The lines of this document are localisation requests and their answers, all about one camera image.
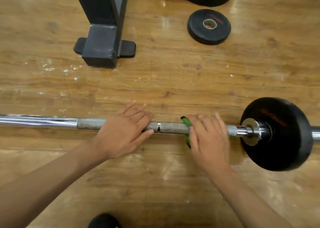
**wooden floor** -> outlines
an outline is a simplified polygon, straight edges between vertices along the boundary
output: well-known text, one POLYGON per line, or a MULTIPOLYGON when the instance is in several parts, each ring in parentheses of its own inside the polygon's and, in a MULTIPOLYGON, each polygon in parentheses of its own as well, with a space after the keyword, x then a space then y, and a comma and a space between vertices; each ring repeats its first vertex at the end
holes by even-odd
MULTIPOLYGON (((232 25, 218 46, 186 23, 204 8, 186 0, 128 0, 123 39, 136 56, 116 69, 73 52, 88 20, 78 0, 0 0, 0 113, 104 118, 136 99, 158 121, 218 112, 238 124, 259 97, 297 104, 320 125, 320 0, 230 0, 215 10, 232 25)), ((66 153, 89 131, 0 128, 0 184, 66 153)), ((255 165, 232 140, 231 164, 294 227, 320 227, 320 148, 291 172, 255 165)), ((86 228, 102 212, 124 228, 242 227, 194 164, 182 136, 153 136, 70 186, 30 228, 86 228)))

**black shoe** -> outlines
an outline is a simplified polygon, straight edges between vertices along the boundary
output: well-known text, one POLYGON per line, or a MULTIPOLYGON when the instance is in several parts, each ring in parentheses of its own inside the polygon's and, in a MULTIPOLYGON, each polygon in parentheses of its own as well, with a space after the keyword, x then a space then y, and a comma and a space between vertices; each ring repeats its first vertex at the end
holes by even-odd
POLYGON ((122 226, 112 215, 104 213, 94 218, 88 228, 122 228, 122 226))

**hand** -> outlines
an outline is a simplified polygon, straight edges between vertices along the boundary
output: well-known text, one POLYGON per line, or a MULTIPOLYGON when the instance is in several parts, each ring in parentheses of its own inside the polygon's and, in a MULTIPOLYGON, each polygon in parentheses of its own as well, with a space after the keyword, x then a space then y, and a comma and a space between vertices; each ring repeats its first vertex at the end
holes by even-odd
POLYGON ((153 119, 153 114, 143 111, 146 104, 132 108, 136 101, 109 117, 91 143, 97 148, 103 161, 125 156, 148 139, 153 130, 141 131, 153 119))
POLYGON ((225 123, 216 113, 187 116, 190 127, 191 152, 195 162, 207 173, 219 173, 229 168, 230 142, 225 123))

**plate center hole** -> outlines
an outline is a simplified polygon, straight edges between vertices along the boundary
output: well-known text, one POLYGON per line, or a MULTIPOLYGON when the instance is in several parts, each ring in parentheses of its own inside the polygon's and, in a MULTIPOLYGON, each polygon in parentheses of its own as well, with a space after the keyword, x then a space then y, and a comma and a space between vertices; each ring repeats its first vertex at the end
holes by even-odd
POLYGON ((203 25, 207 28, 207 29, 215 29, 218 25, 216 23, 216 21, 212 20, 212 19, 206 19, 203 21, 203 25))

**person's right arm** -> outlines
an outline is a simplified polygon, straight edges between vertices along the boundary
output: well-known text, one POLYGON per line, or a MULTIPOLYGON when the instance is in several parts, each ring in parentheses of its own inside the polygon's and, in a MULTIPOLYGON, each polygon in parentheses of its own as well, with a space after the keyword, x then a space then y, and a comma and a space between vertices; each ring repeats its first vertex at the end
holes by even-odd
POLYGON ((230 142, 219 115, 198 114, 187 118, 193 125, 190 142, 194 160, 208 174, 242 224, 246 228, 292 228, 229 166, 230 142))

